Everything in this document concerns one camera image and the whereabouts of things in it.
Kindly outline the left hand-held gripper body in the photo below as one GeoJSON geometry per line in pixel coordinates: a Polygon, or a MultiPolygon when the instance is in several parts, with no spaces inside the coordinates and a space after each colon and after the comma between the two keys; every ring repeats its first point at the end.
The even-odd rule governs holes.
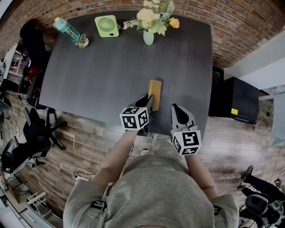
{"type": "Polygon", "coordinates": [[[148,135],[150,123],[150,99],[143,95],[133,101],[120,113],[120,120],[124,130],[138,130],[138,136],[148,135]]]}

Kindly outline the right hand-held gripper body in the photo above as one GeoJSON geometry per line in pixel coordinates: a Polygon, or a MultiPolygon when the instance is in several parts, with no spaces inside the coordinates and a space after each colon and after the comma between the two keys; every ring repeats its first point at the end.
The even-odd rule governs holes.
{"type": "Polygon", "coordinates": [[[193,155],[201,148],[201,133],[193,114],[185,107],[171,106],[171,136],[174,147],[180,156],[193,155]]]}

